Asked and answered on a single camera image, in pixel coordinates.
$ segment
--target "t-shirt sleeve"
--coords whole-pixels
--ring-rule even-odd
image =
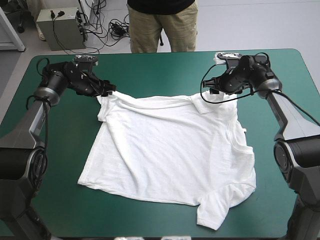
[[[228,184],[200,199],[197,209],[197,224],[217,230],[225,220],[229,208],[242,203],[254,191],[249,184]]]

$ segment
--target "black cable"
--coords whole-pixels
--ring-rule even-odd
[[[32,180],[32,185],[34,189],[37,191],[40,187],[40,184],[42,182],[43,176],[47,171],[48,168],[48,157],[47,157],[47,149],[48,149],[48,138],[49,138],[49,123],[48,123],[48,107],[51,108],[51,103],[48,100],[47,97],[38,97],[35,95],[31,95],[26,99],[26,109],[29,109],[29,100],[31,98],[34,98],[34,101],[41,101],[43,104],[43,109],[44,109],[44,115],[45,115],[45,137],[44,137],[44,147],[43,147],[43,152],[42,154],[39,154],[35,157],[33,163],[32,163],[32,170],[31,170],[31,180]]]
[[[313,116],[311,116],[310,113],[308,113],[306,110],[304,110],[302,107],[300,107],[298,104],[296,104],[288,95],[284,94],[281,91],[277,91],[277,90],[270,90],[267,95],[266,98],[268,96],[268,94],[270,93],[275,93],[278,94],[284,98],[286,98],[291,104],[293,104],[297,109],[299,109],[301,112],[303,112],[305,115],[307,115],[312,121],[314,121],[319,127],[320,127],[320,122],[318,122]]]
[[[255,93],[259,92],[259,91],[253,91],[252,90],[252,87],[251,88],[251,91],[250,93],[246,94],[246,95],[243,95],[243,96],[239,96],[239,97],[235,97],[235,98],[232,98],[232,99],[228,99],[228,100],[224,100],[224,101],[208,101],[204,98],[204,96],[202,95],[202,84],[205,80],[205,77],[208,75],[208,73],[211,71],[211,69],[213,69],[215,66],[217,66],[216,64],[211,66],[208,71],[205,73],[205,75],[203,76],[202,80],[201,80],[201,83],[200,83],[200,96],[201,98],[206,102],[206,103],[209,103],[209,104],[223,104],[223,103],[227,103],[227,102],[230,102],[230,101],[233,101],[233,100],[238,100],[238,99],[242,99],[242,98],[245,98],[245,97],[248,97],[248,96],[252,96],[254,95]]]
[[[266,63],[263,63],[265,65],[268,64],[268,61],[269,61],[269,56],[266,54],[267,56],[267,61]],[[209,104],[223,104],[223,103],[227,103],[227,102],[230,102],[230,101],[234,101],[234,100],[238,100],[238,99],[242,99],[242,98],[245,98],[245,97],[248,97],[248,96],[253,96],[255,93],[257,92],[261,92],[261,91],[268,91],[268,93],[266,94],[266,99],[268,97],[268,95],[270,93],[275,93],[275,94],[278,94],[284,98],[286,98],[291,104],[293,104],[297,109],[299,109],[301,112],[303,112],[305,115],[307,115],[312,121],[314,121],[314,123],[316,123],[319,127],[320,127],[320,122],[318,122],[310,113],[308,113],[306,110],[304,110],[302,107],[300,107],[298,104],[296,104],[288,95],[284,94],[283,92],[281,92],[280,90],[271,90],[271,89],[260,89],[260,90],[255,90],[253,91],[253,87],[252,85],[250,85],[250,93],[246,94],[246,95],[243,95],[243,96],[239,96],[239,97],[236,97],[236,98],[232,98],[232,99],[228,99],[228,100],[224,100],[224,101],[216,101],[216,102],[212,102],[212,101],[208,101],[206,100],[203,95],[202,95],[202,85],[203,85],[203,82],[204,82],[204,79],[205,77],[208,75],[208,73],[211,71],[211,69],[213,69],[215,66],[217,66],[216,64],[211,66],[209,68],[209,70],[205,73],[205,75],[203,76],[202,80],[201,80],[201,83],[200,83],[200,96],[201,98],[206,102],[206,103],[209,103]]]
[[[37,71],[37,73],[38,73],[40,76],[42,76],[43,78],[45,78],[46,83],[48,83],[48,77],[47,77],[46,75],[43,75],[42,73],[39,72],[39,64],[40,64],[43,60],[46,60],[46,66],[47,66],[48,64],[50,64],[49,58],[43,57],[43,58],[41,58],[41,59],[36,63],[36,71]]]

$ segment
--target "white t-shirt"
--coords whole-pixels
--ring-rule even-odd
[[[236,95],[210,95],[212,102]],[[127,198],[199,205],[197,224],[217,230],[256,189],[254,153],[237,101],[192,96],[98,97],[101,128],[78,184]]]

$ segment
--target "t-shirt hem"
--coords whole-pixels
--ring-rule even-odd
[[[206,219],[197,217],[196,224],[202,225],[202,226],[214,229],[214,230],[218,230],[218,228],[220,228],[222,222],[224,221],[224,219],[221,219],[221,218],[218,218],[218,219],[219,219],[219,221],[217,222],[217,221],[206,220]]]
[[[85,181],[84,176],[79,178],[77,183],[79,185],[83,185],[83,186],[86,186],[91,189],[95,189],[95,190],[99,189],[99,190],[102,190],[102,191],[109,193],[109,194],[119,195],[119,196],[122,196],[125,198],[139,200],[139,201],[148,201],[148,202],[166,203],[166,204],[183,204],[183,205],[189,205],[189,206],[197,206],[198,205],[198,204],[193,204],[193,203],[184,202],[184,201],[164,200],[164,199],[158,199],[158,198],[155,199],[155,198],[134,195],[134,194],[131,194],[128,192],[119,191],[119,190],[112,189],[110,187],[106,187],[103,184],[91,183],[91,182]]]

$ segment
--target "power cord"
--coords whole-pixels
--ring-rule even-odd
[[[51,108],[51,103],[47,97],[38,97],[35,95],[31,95],[26,99],[25,107],[29,109],[29,100],[34,98],[34,101],[41,101],[43,103],[43,109],[45,114],[45,137],[44,137],[44,147],[43,151],[38,153],[32,162],[32,169],[30,172],[30,178],[32,185],[35,191],[38,191],[43,180],[43,176],[45,175],[48,168],[48,157],[47,157],[47,149],[48,149],[48,107],[47,104]]]

